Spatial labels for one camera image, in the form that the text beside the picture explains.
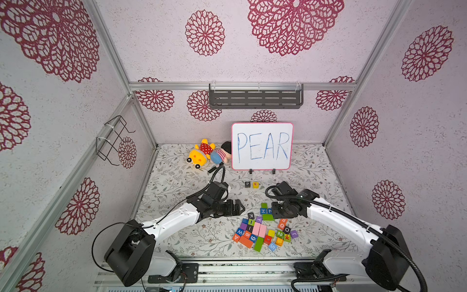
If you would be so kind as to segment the orange A block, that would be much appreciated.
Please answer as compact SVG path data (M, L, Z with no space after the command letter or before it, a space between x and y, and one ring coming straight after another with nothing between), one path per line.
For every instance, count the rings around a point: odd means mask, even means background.
M241 238L241 236L239 236L238 234L235 234L232 239L233 239L234 242L238 243L240 241L240 238Z

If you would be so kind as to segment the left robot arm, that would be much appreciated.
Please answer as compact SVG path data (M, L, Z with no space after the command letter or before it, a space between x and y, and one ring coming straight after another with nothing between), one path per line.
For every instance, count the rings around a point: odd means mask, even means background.
M239 216L245 207L238 199L221 201L205 193L189 198L167 216L144 223L130 220L108 248L104 261L130 287L144 276L162 276L175 282L182 277L182 261L171 251L156 252L156 246L180 230L209 218Z

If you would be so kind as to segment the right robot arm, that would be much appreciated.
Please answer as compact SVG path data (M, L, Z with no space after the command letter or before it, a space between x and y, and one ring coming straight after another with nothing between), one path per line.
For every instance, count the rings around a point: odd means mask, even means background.
M385 290L403 292L400 282L408 269L420 269L412 260L401 231L382 228L346 213L307 189L296 195L280 195L272 203L276 219L303 216L318 221L351 240L359 252L340 254L326 249L313 262L295 264L298 282L331 282L348 276L366 276Z

